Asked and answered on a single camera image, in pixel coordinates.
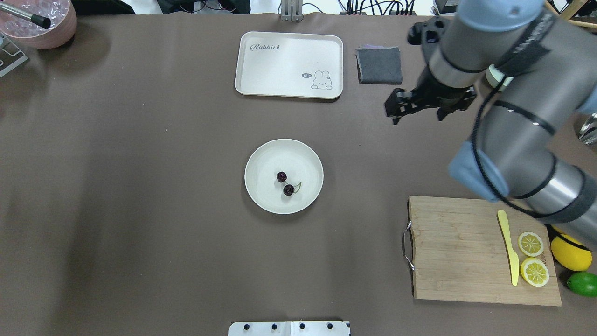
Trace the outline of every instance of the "lemon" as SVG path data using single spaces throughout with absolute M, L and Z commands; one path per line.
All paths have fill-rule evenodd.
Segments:
M 535 287 L 543 287 L 549 280 L 549 272 L 543 262 L 535 257 L 528 257 L 521 264 L 521 275 Z
M 553 228 L 554 230 L 556 230 L 556 231 L 557 231 L 558 233 L 560 233 L 560 234 L 565 234 L 565 233 L 566 233 L 566 232 L 562 231 L 562 229 L 558 228 L 558 227 L 557 227 L 557 226 L 555 226 L 555 225 L 551 225 L 551 226 L 552 226 L 552 228 Z
M 562 234 L 561 236 L 555 237 L 552 240 L 552 254 L 556 260 L 562 264 L 562 266 L 566 267 L 572 271 L 586 271 L 591 266 L 591 262 L 593 262 L 593 255 L 591 251 L 584 250 L 582 248 L 578 248 L 574 246 L 563 238 L 579 244 L 578 240 L 570 237 L 567 234 Z
M 541 237 L 532 232 L 525 232 L 518 236 L 518 247 L 528 256 L 538 256 L 543 253 Z

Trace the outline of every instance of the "black cable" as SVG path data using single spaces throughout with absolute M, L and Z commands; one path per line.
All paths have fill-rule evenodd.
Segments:
M 185 12 L 187 12 L 187 13 L 191 13 L 191 14 L 193 14 L 193 13 L 197 13 L 198 11 L 202 10 L 203 8 L 205 8 L 205 5 L 206 5 L 205 1 L 200 1 L 200 3 L 202 3 L 202 4 L 203 4 L 203 7 L 199 8 L 199 9 L 198 9 L 198 10 L 196 10 L 196 11 L 188 11 L 188 10 L 185 10 L 185 9 L 184 9 L 184 7 L 182 6 L 182 4 L 180 4 L 180 5 L 179 5 L 179 7 L 180 7 L 180 9 L 181 9 L 181 10 L 183 10 L 183 11 L 185 11 Z
M 395 5 L 398 5 L 398 9 L 397 10 L 400 10 L 400 8 L 404 7 L 403 4 L 400 2 L 400 0 L 393 0 L 393 1 L 391 1 L 391 4 L 389 4 L 387 6 L 386 10 L 383 12 L 382 15 L 386 15 L 386 13 L 388 11 L 390 12 L 389 15 L 392 15 L 392 9 L 394 8 Z
M 479 132 L 479 126 L 481 124 L 481 115 L 483 114 L 483 110 L 485 109 L 485 107 L 487 106 L 487 104 L 489 103 L 489 101 L 493 98 L 493 96 L 496 95 L 496 93 L 499 91 L 499 89 L 501 88 L 501 86 L 504 84 L 504 82 L 506 81 L 506 76 L 504 76 L 504 78 L 501 79 L 500 83 L 493 88 L 493 90 L 491 90 L 491 93 L 489 94 L 489 96 L 487 96 L 485 98 L 485 100 L 483 100 L 483 104 L 481 104 L 481 107 L 479 108 L 479 111 L 477 112 L 477 116 L 475 118 L 475 124 L 473 126 L 473 132 L 470 134 L 470 141 L 473 145 L 473 155 L 475 156 L 475 162 L 477 163 L 477 167 L 479 168 L 479 171 L 481 173 L 481 176 L 483 176 L 483 180 L 485 181 L 485 183 L 489 186 L 489 188 L 491 189 L 491 192 L 500 199 L 500 201 L 506 203 L 509 207 L 511 207 L 512 209 L 516 209 L 522 213 L 526 213 L 527 215 L 533 217 L 533 218 L 544 218 L 547 217 L 549 215 L 543 215 L 540 213 L 537 213 L 535 211 L 532 210 L 528 210 L 528 209 L 524 209 L 522 207 L 517 206 L 516 204 L 513 204 L 512 202 L 510 202 L 509 200 L 507 200 L 505 198 L 504 195 L 502 195 L 499 190 L 496 188 L 496 186 L 493 184 L 493 182 L 491 182 L 491 180 L 489 179 L 489 177 L 487 176 L 487 172 L 485 171 L 485 168 L 483 167 L 483 164 L 481 163 L 481 158 L 479 156 L 479 152 L 478 152 L 478 146 L 477 146 L 477 135 Z
M 381 1 L 381 2 L 379 2 L 379 4 L 387 4 L 390 2 L 394 2 L 394 0 Z M 367 8 L 371 8 L 371 6 L 363 7 L 364 10 L 366 10 Z
M 306 4 L 303 4 L 303 6 L 305 6 L 305 5 L 311 5 L 311 6 L 315 7 L 315 8 L 317 8 L 317 10 L 318 10 L 320 13 L 323 13 L 323 12 L 324 12 L 324 11 L 320 10 L 320 9 L 319 9 L 319 7 L 317 7 L 316 5 L 313 5 L 313 4 L 312 4 L 312 3 L 310 3 L 310 2 L 307 2 Z
M 381 13 L 381 5 L 379 4 L 379 2 L 378 2 L 377 0 L 375 0 L 375 3 L 377 4 L 377 8 L 379 9 L 379 14 L 380 14 L 380 15 L 383 15 L 383 14 Z
M 568 8 L 568 6 L 570 6 L 570 2 L 567 1 L 566 4 L 562 7 L 560 13 L 562 13 L 566 8 Z
M 556 11 L 556 13 L 558 13 L 558 15 L 562 14 L 562 12 L 560 12 L 560 10 L 556 7 L 556 4 L 553 0 L 548 1 L 547 3 L 553 8 L 553 10 Z
M 236 7 L 235 7 L 235 8 L 233 8 L 233 9 L 231 9 L 231 10 L 229 10 L 228 8 L 225 8 L 225 7 L 223 7 L 223 6 L 222 6 L 222 4 L 220 4 L 220 3 L 218 3 L 218 4 L 220 5 L 220 8 L 209 7 L 209 6 L 207 6 L 207 5 L 206 5 L 206 7 L 207 7 L 207 8 L 209 8 L 209 9 L 211 9 L 211 10 L 214 10 L 214 11 L 227 11 L 227 12 L 233 12 L 233 11 L 235 11 L 235 10 L 236 10 Z

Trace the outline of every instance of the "blue joint cover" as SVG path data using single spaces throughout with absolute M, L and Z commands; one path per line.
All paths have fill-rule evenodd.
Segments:
M 485 153 L 483 153 L 483 151 L 478 149 L 478 152 L 481 164 L 483 165 L 483 169 L 489 177 L 489 180 L 500 194 L 504 196 L 508 195 L 510 189 L 508 189 L 508 184 L 496 165 L 487 155 L 485 155 Z M 479 171 L 475 156 L 473 155 L 473 144 L 470 141 L 466 141 L 462 144 L 458 154 L 456 154 L 456 157 L 454 157 L 448 166 L 448 171 L 452 178 L 462 183 L 475 194 L 490 202 L 499 201 L 499 198 L 494 195 L 489 186 L 485 183 L 483 175 L 481 175 L 481 171 Z
M 456 16 L 483 32 L 507 32 L 533 21 L 543 0 L 460 0 Z
M 593 114 L 597 112 L 597 86 L 593 89 L 593 92 L 589 95 L 584 104 L 576 110 L 582 114 Z

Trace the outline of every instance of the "gray cloth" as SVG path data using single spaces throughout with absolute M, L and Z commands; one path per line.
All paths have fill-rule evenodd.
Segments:
M 402 84 L 398 47 L 366 46 L 356 50 L 359 83 Z

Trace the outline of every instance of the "brown table surface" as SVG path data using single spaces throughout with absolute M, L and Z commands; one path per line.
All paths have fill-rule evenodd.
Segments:
M 400 46 L 411 89 L 424 63 L 405 37 L 426 19 L 80 17 L 67 47 L 25 48 L 0 81 L 0 334 L 226 335 L 233 321 L 299 319 L 349 320 L 353 335 L 594 334 L 597 300 L 562 284 L 562 307 L 413 298 L 407 198 L 477 198 L 447 165 L 480 103 L 393 126 L 396 85 L 359 84 L 355 49 Z M 340 98 L 237 93 L 251 30 L 340 37 Z M 550 147 L 595 176 L 573 122 Z M 324 165 L 319 197 L 293 215 L 244 187 L 248 157 L 277 138 Z

